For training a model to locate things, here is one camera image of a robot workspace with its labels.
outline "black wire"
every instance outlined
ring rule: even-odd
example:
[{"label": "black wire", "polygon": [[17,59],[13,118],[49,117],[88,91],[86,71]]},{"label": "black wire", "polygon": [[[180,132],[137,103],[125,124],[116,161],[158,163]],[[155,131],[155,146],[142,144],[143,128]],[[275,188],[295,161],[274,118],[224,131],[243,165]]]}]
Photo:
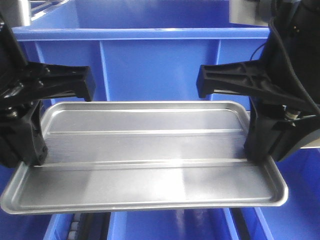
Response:
[{"label": "black wire", "polygon": [[260,46],[257,47],[256,50],[254,50],[254,52],[252,53],[251,57],[250,57],[250,61],[252,61],[252,59],[254,58],[254,56],[256,55],[256,53],[264,46],[266,45],[266,43],[261,44]]},{"label": "black wire", "polygon": [[309,106],[313,109],[314,113],[318,116],[318,118],[320,119],[320,109],[318,107],[318,105],[315,103],[315,101],[311,98],[311,96],[309,95],[309,93],[307,92],[307,90],[305,89],[305,87],[302,85],[302,83],[300,82],[299,78],[297,77],[294,67],[291,64],[291,60],[290,57],[287,53],[286,47],[282,41],[282,38],[278,32],[278,30],[275,27],[275,18],[271,18],[270,22],[269,22],[269,28],[272,32],[273,37],[276,40],[276,43],[278,44],[281,53],[284,57],[286,66],[288,67],[289,73],[292,76],[292,80],[294,82],[294,84],[299,88],[302,97],[304,98],[304,100],[309,104]]}]

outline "blue storage crate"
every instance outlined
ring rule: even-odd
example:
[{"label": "blue storage crate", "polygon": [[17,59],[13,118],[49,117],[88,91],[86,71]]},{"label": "blue storage crate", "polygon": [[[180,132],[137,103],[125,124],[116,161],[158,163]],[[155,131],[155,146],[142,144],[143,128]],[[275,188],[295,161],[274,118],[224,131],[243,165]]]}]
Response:
[{"label": "blue storage crate", "polygon": [[[72,214],[55,214],[43,240],[66,240]],[[97,239],[90,234],[88,239]],[[112,212],[106,240],[239,240],[230,210]]]},{"label": "blue storage crate", "polygon": [[279,162],[279,170],[289,187],[289,198],[281,207],[243,209],[249,227],[258,225],[253,240],[320,239],[320,152],[299,150]]},{"label": "blue storage crate", "polygon": [[[39,16],[13,29],[29,60],[91,66],[97,101],[198,100],[201,64],[249,60],[269,34],[229,23],[227,0],[64,0]],[[249,109],[207,98],[222,99]]]}]

